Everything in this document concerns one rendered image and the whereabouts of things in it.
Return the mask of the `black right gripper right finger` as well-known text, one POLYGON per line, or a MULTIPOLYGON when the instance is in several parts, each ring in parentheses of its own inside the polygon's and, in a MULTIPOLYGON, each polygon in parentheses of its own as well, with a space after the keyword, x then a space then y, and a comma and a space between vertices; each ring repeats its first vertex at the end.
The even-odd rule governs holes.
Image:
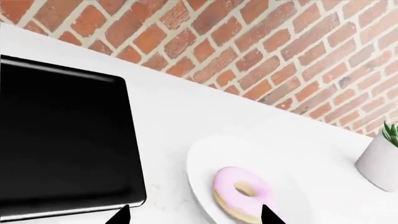
POLYGON ((261 222, 262 224, 286 224, 267 205, 262 205, 261 222))

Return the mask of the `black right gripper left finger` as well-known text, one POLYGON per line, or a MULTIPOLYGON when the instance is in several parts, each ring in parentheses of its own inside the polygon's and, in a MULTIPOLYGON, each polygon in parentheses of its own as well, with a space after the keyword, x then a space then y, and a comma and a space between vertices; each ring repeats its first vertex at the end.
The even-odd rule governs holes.
POLYGON ((129 205, 125 205, 123 208, 121 208, 105 224, 130 224, 129 205))

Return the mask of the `pink frosted donut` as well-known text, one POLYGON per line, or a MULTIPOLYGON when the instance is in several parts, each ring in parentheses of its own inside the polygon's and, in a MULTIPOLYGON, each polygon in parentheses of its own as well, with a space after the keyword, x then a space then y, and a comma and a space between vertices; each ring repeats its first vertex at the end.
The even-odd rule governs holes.
POLYGON ((255 173, 241 167, 223 167, 213 179, 213 198, 235 220, 261 224, 262 206, 275 208, 271 187, 255 173))

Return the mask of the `black rectangular tray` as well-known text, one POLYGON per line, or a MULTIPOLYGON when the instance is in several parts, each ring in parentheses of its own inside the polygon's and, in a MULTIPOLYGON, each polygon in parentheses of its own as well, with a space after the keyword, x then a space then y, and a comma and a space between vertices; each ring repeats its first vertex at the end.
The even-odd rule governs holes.
POLYGON ((147 199, 123 78, 0 56, 0 221, 147 199))

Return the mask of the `white plate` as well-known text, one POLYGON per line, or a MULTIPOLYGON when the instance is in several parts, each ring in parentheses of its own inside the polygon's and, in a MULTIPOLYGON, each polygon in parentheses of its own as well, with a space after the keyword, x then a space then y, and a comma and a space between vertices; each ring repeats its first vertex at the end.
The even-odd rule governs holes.
POLYGON ((275 212, 286 224, 398 224, 398 194, 379 190, 348 161, 333 162, 313 148, 210 136, 190 146, 187 177, 211 224, 243 224, 222 211, 211 195, 216 171, 226 166, 264 179, 275 212))

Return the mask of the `white plant pot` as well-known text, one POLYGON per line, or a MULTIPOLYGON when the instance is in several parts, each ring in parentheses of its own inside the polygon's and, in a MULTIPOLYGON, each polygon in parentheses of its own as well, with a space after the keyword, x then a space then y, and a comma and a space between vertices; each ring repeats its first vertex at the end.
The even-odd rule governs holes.
POLYGON ((381 133, 355 162, 355 168, 369 182, 386 192, 398 192, 398 147, 381 133))

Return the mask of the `green succulent plant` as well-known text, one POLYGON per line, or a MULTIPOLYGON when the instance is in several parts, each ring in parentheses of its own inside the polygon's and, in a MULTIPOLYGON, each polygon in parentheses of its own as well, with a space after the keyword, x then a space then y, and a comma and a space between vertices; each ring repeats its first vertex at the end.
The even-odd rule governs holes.
POLYGON ((387 139, 392 145, 398 148, 398 124, 392 123, 388 124, 384 121, 382 128, 382 135, 387 139))

